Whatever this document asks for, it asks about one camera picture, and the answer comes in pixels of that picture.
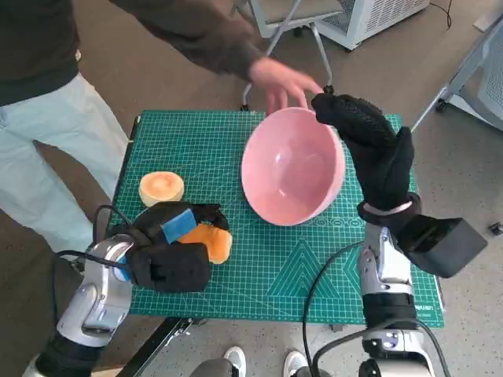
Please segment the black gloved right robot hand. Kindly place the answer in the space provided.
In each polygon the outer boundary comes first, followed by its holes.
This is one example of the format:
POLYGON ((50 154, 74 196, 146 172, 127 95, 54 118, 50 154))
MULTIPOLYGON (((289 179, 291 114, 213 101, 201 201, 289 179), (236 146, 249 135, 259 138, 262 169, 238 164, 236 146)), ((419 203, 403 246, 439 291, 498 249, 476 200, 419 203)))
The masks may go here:
POLYGON ((394 132, 383 112, 348 94, 311 101, 318 122, 333 126, 350 151, 365 203, 390 211, 408 202, 414 148, 407 127, 394 132))

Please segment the person's left hand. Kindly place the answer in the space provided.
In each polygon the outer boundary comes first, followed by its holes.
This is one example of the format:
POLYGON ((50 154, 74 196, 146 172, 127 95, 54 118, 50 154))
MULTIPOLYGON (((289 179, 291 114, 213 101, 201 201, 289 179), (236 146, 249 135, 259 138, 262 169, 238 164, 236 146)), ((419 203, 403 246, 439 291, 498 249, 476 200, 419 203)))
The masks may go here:
POLYGON ((293 99, 301 108, 308 108, 305 92, 314 95, 323 92, 309 75, 269 57, 262 57, 253 63, 248 70, 248 77, 252 84, 266 91, 268 114, 287 108, 289 99, 293 99))

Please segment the black left robot hand, blue tape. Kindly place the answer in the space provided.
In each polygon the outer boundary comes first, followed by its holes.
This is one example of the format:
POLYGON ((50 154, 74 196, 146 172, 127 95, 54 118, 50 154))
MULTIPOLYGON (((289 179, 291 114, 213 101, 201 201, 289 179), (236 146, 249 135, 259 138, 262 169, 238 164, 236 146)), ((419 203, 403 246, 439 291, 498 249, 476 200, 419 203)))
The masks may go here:
POLYGON ((201 223, 229 230, 229 222, 219 204, 184 201, 159 202, 147 208, 134 219, 133 227, 153 243, 171 244, 201 223))

